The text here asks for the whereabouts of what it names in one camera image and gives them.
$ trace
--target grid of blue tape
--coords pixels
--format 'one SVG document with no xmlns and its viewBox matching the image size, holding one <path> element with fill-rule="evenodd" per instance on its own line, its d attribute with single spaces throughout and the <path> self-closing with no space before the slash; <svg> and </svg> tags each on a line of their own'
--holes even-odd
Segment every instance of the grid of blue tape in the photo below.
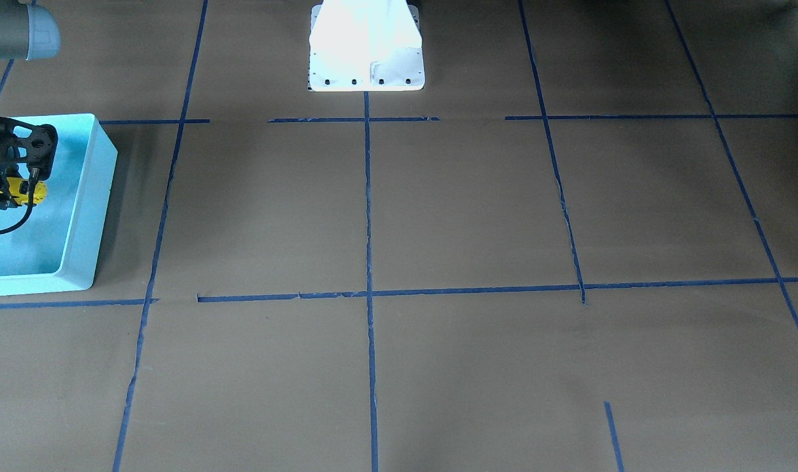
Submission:
<svg viewBox="0 0 798 472">
<path fill-rule="evenodd" d="M 183 129 L 185 125 L 205 125 L 210 123 L 209 119 L 187 119 L 187 108 L 189 108 L 189 99 L 192 93 L 193 78 L 195 78 L 195 67 L 198 63 L 199 50 L 201 46 L 202 34 L 204 33 L 204 21 L 207 15 L 208 0 L 202 1 L 201 16 L 199 20 L 199 28 L 195 41 L 195 50 L 193 51 L 192 63 L 189 67 L 189 77 L 187 78 L 186 90 L 183 98 L 183 108 L 181 109 L 181 116 L 179 119 L 129 119 L 129 120 L 101 120 L 102 125 L 177 125 L 178 132 L 175 138 L 174 152 L 172 152 L 172 162 L 169 169 L 168 183 L 166 183 L 166 192 L 163 198 L 161 218 L 159 230 L 157 230 L 157 240 L 153 259 L 151 259 L 151 275 L 145 291 L 145 298 L 138 299 L 123 299 L 123 300 L 94 300 L 94 301 L 70 301 L 70 302 L 13 302 L 13 303 L 0 303 L 0 309 L 20 309 L 20 308 L 48 308 L 48 307 L 99 307 L 100 305 L 141 305 L 142 306 L 142 319 L 140 329 L 138 332 L 138 343 L 136 344 L 136 358 L 134 365 L 134 374 L 129 382 L 128 391 L 126 394 L 126 406 L 124 406 L 123 422 L 121 422 L 121 430 L 117 441 L 117 451 L 115 451 L 115 459 L 113 464 L 114 472 L 118 472 L 121 466 L 121 458 L 123 457 L 124 439 L 126 438 L 128 421 L 130 417 L 130 409 L 132 409 L 132 401 L 134 397 L 134 390 L 136 386 L 136 376 L 140 367 L 140 357 L 142 355 L 142 347 L 144 341 L 144 330 L 147 325 L 148 311 L 151 305 L 157 302 L 153 297 L 154 283 L 157 276 L 157 262 L 159 262 L 160 248 L 162 245 L 163 232 L 165 230 L 166 215 L 168 215 L 169 196 L 171 194 L 172 180 L 174 179 L 175 165 L 178 161 L 180 154 L 181 139 L 183 138 Z M 455 287 L 455 288 L 431 288 L 431 289 L 415 289 L 415 290 L 374 290 L 372 279 L 372 247 L 371 247 L 371 188 L 370 188 L 370 123 L 402 123 L 402 122 L 437 122 L 439 117 L 370 117 L 370 97 L 367 92 L 364 93 L 364 116 L 363 117 L 281 117 L 281 119 L 271 119 L 270 123 L 363 123 L 365 126 L 365 168 L 366 168 L 366 232 L 367 232 L 367 246 L 366 246 L 366 290 L 363 292 L 313 292 L 313 293 L 282 293 L 282 294 L 261 294 L 261 295 L 235 295 L 235 296 L 197 296 L 199 303 L 219 303 L 219 302 L 261 302 L 271 300 L 294 300 L 294 299 L 324 299 L 324 298 L 366 298 L 367 299 L 367 325 L 368 325 L 368 338 L 369 338 L 369 366 L 370 366 L 370 435 L 371 435 L 371 456 L 372 456 L 372 470 L 378 472 L 378 429 L 377 429 L 377 410 L 376 410 L 376 376 L 375 376 L 375 327 L 374 327 L 374 313 L 373 313 L 373 299 L 380 298 L 381 296 L 424 296 L 424 295 L 457 295 L 457 294 L 477 294 L 477 293 L 508 293 L 508 292 L 559 292 L 559 290 L 576 290 L 580 292 L 582 302 L 586 302 L 587 290 L 612 290 L 612 289 L 630 289 L 630 288 L 653 288 L 653 287 L 675 287 L 675 286 L 732 286 L 732 285 L 754 285 L 754 284 L 776 284 L 780 287 L 782 295 L 788 305 L 789 313 L 791 313 L 795 328 L 798 331 L 798 314 L 794 308 L 789 297 L 786 284 L 798 283 L 798 277 L 783 277 L 780 274 L 779 268 L 774 256 L 771 253 L 770 247 L 765 238 L 761 221 L 756 215 L 755 209 L 749 196 L 743 179 L 740 176 L 740 171 L 734 156 L 731 153 L 731 147 L 722 131 L 720 120 L 722 119 L 798 119 L 798 113 L 777 113 L 777 114 L 716 114 L 713 109 L 708 92 L 704 86 L 698 68 L 696 68 L 693 55 L 687 46 L 681 27 L 675 17 L 674 10 L 670 0 L 665 0 L 666 10 L 672 19 L 675 27 L 675 32 L 681 40 L 683 50 L 686 54 L 687 60 L 693 69 L 693 74 L 698 81 L 698 86 L 702 91 L 702 96 L 708 105 L 709 114 L 606 114 L 606 115 L 550 115 L 546 111 L 544 96 L 542 93 L 542 84 L 539 77 L 538 66 L 533 54 L 533 42 L 531 42 L 530 31 L 527 25 L 527 15 L 523 0 L 518 0 L 519 12 L 522 19 L 522 28 L 524 30 L 525 42 L 527 43 L 528 56 L 531 62 L 531 69 L 533 70 L 533 78 L 536 85 L 537 100 L 541 115 L 513 115 L 506 116 L 504 119 L 508 121 L 523 121 L 535 120 L 542 121 L 543 129 L 545 131 L 546 141 L 548 141 L 548 149 L 551 155 L 552 164 L 554 165 L 554 176 L 557 180 L 559 187 L 559 199 L 563 217 L 569 228 L 569 238 L 571 244 L 571 252 L 573 257 L 573 265 L 577 276 L 577 284 L 568 285 L 549 285 L 549 286 L 490 286 L 490 287 Z M 0 98 L 3 93 L 4 86 L 12 71 L 13 61 L 7 63 L 6 69 L 3 72 L 0 80 Z M 723 144 L 725 155 L 731 164 L 732 171 L 734 171 L 734 178 L 740 186 L 740 191 L 746 201 L 746 206 L 749 209 L 750 215 L 755 223 L 758 236 L 761 239 L 765 253 L 769 259 L 770 265 L 774 272 L 774 278 L 756 278 L 756 279 L 729 279 L 729 280 L 705 280 L 705 281 L 639 281 L 639 282 L 620 282 L 611 284 L 588 284 L 582 280 L 582 272 L 579 266 L 579 257 L 576 250 L 575 236 L 573 235 L 573 228 L 571 225 L 569 213 L 567 213 L 567 205 L 564 197 L 563 180 L 559 173 L 556 153 L 554 149 L 554 141 L 552 140 L 552 132 L 549 122 L 554 120 L 605 120 L 605 119 L 707 119 L 713 120 L 719 132 L 720 140 Z M 615 451 L 615 459 L 617 459 L 618 471 L 624 471 L 624 464 L 622 455 L 620 453 L 620 443 L 618 442 L 617 428 L 615 427 L 614 414 L 612 413 L 611 403 L 605 402 L 605 413 L 609 424 L 609 432 L 611 433 L 612 445 Z"/>
</svg>

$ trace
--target black cable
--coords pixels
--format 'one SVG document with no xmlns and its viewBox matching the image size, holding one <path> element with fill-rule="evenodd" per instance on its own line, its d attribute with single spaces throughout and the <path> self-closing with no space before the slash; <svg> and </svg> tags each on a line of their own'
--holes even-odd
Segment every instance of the black cable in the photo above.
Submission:
<svg viewBox="0 0 798 472">
<path fill-rule="evenodd" d="M 31 215 L 31 210 L 35 206 L 35 186 L 37 186 L 37 173 L 34 172 L 35 176 L 30 176 L 29 179 L 29 192 L 28 192 L 28 200 L 27 200 L 27 212 L 24 213 L 24 217 L 21 218 L 21 221 L 18 223 L 12 224 L 12 226 L 7 227 L 5 229 L 0 229 L 0 235 L 6 233 L 12 233 L 12 231 L 18 229 L 19 227 L 24 226 L 24 223 L 29 219 L 29 215 Z"/>
</svg>

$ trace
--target light blue container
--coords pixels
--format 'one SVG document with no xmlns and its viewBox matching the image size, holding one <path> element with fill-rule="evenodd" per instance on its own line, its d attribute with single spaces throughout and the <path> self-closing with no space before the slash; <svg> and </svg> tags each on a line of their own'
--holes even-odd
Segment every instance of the light blue container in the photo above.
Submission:
<svg viewBox="0 0 798 472">
<path fill-rule="evenodd" d="M 55 126 L 58 147 L 46 200 L 24 226 L 0 236 L 0 295 L 90 288 L 117 148 L 92 114 L 17 119 Z M 0 229 L 15 224 L 24 211 L 24 206 L 0 210 Z"/>
</svg>

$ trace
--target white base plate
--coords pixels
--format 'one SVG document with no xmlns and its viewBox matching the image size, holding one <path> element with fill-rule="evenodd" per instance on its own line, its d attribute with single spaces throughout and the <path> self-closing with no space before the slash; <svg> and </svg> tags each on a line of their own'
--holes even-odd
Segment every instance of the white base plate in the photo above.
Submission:
<svg viewBox="0 0 798 472">
<path fill-rule="evenodd" d="M 320 5 L 312 8 L 312 29 L 318 19 Z M 419 30 L 419 9 L 408 5 Z M 407 92 L 420 90 L 425 85 L 423 50 L 405 48 L 396 50 L 384 62 L 371 67 L 371 77 L 336 77 L 327 63 L 317 53 L 309 54 L 309 90 L 315 92 Z"/>
</svg>

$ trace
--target yellow object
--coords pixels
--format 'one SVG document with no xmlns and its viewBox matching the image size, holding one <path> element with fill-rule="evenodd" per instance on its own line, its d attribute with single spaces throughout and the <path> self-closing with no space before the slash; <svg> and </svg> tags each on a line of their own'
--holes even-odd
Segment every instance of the yellow object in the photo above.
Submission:
<svg viewBox="0 0 798 472">
<path fill-rule="evenodd" d="M 12 200 L 18 205 L 29 203 L 29 181 L 20 177 L 7 177 L 7 180 L 9 180 L 9 193 L 12 194 Z M 43 182 L 38 182 L 35 185 L 33 203 L 37 205 L 46 197 L 47 185 Z"/>
</svg>

